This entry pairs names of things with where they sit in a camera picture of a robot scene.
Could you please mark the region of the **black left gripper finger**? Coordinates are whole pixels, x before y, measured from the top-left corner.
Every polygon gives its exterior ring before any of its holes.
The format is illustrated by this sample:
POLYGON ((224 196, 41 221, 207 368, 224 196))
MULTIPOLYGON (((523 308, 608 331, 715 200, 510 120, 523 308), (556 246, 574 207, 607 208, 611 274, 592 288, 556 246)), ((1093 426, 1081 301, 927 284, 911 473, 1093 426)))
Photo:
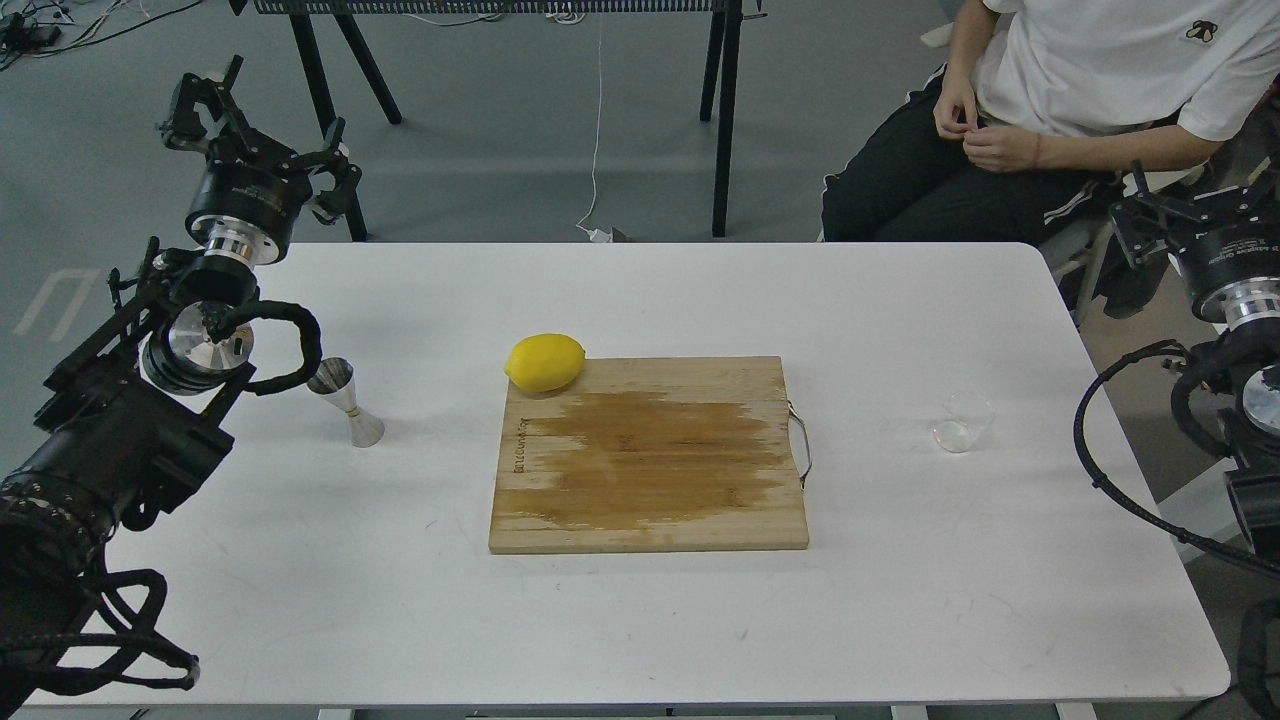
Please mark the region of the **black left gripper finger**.
POLYGON ((292 159, 292 172, 301 176, 329 174, 333 186, 315 193, 311 213, 324 225, 335 224, 357 202, 358 183, 364 177, 360 167, 349 160, 343 143, 346 119, 335 118, 325 129, 323 149, 303 152, 292 159))
POLYGON ((169 114, 157 124, 166 149, 211 152, 216 141, 233 147, 233 152, 251 152, 243 111, 236 104, 230 90, 244 59, 233 55, 227 69, 218 77, 186 73, 172 95, 169 114))

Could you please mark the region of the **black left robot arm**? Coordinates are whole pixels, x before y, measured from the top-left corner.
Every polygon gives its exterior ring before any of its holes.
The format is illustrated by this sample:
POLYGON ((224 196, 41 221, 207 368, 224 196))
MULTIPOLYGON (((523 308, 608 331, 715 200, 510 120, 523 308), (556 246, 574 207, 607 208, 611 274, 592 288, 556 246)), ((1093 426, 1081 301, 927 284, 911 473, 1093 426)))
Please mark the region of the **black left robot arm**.
POLYGON ((255 129, 232 95, 242 63, 184 74, 159 127, 205 160, 195 246, 151 238, 133 277, 109 275, 113 315, 51 370, 35 415, 47 439, 3 479, 4 717, 38 691, 195 685, 197 656, 157 630, 165 578, 109 571, 106 544, 204 486, 233 448, 221 423, 239 396, 293 389, 321 365, 314 314, 264 299, 253 272, 287 255, 305 206, 325 224, 344 215, 362 173, 342 119, 312 152, 255 129))

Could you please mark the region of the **person's left hand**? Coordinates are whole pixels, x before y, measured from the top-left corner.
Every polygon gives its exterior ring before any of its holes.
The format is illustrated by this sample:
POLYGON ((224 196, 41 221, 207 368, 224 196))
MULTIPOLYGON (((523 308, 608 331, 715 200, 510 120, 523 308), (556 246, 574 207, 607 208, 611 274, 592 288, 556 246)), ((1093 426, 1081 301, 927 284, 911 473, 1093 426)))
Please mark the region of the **person's left hand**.
POLYGON ((1020 173, 1039 165, 1043 138, 1043 135, 1015 126, 987 126, 968 131, 963 150, 969 163, 982 170, 1020 173))

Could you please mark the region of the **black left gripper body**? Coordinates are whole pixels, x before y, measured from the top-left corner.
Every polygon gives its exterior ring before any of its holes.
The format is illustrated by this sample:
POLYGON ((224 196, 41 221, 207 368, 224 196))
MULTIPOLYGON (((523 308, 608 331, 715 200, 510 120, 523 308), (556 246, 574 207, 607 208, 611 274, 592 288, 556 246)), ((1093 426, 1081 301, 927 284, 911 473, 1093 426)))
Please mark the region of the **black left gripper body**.
POLYGON ((204 255, 244 266, 275 264, 288 254, 294 223, 310 200, 297 151, 266 136, 239 146, 232 136, 209 142, 204 176, 186 225, 204 255))

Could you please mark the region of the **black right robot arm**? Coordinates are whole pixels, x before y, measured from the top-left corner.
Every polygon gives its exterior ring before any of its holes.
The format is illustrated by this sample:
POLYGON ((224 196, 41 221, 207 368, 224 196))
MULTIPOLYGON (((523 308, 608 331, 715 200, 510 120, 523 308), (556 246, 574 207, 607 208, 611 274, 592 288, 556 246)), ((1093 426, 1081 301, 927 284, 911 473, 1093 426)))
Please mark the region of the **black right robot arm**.
POLYGON ((1262 168, 1245 186, 1175 199, 1132 167, 1132 192, 1110 208, 1120 247, 1133 268, 1169 258, 1181 274, 1189 309, 1220 325, 1211 342, 1187 347, 1164 340, 1123 355, 1085 389, 1073 418, 1076 456, 1117 506, 1235 568, 1276 580, 1279 530, 1279 231, 1277 170, 1262 168), (1094 395, 1125 368, 1161 357, 1176 377, 1170 414, 1204 454, 1231 461, 1224 489, 1244 547, 1236 548, 1158 518, 1119 489, 1094 461, 1085 415, 1094 395))

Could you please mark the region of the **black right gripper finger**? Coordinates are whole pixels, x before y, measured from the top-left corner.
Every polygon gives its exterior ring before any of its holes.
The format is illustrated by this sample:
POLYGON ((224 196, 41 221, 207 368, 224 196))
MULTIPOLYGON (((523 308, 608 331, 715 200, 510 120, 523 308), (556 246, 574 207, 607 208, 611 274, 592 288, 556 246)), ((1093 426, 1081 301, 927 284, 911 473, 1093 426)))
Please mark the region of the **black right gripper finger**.
POLYGON ((1185 252, 1170 229, 1176 199, 1164 196, 1179 183, 1190 183, 1190 169, 1147 172, 1134 161, 1123 176, 1123 199, 1108 209, 1108 217, 1129 268, 1146 269, 1185 252))
POLYGON ((1276 225, 1279 222, 1276 168, 1263 169, 1248 186, 1231 186, 1192 199, 1192 225, 1276 225))

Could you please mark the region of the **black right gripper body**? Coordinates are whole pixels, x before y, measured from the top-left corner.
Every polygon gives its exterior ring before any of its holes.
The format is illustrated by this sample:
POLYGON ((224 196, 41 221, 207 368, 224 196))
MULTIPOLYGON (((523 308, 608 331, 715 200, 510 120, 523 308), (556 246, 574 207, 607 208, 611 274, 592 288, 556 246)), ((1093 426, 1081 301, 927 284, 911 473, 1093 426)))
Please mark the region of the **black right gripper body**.
POLYGON ((1169 240, 1192 314, 1207 323, 1279 318, 1276 210, 1210 213, 1206 222, 1174 217, 1169 240))

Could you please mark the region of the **person's right hand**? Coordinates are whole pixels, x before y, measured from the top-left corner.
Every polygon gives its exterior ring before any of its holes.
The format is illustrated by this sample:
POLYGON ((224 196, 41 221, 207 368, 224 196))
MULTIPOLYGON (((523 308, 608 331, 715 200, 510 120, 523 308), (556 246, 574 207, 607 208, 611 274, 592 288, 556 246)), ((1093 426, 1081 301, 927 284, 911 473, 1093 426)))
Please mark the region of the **person's right hand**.
POLYGON ((964 140, 980 128, 977 94, 966 70, 948 67, 941 76, 933 118, 937 135, 947 141, 964 140))

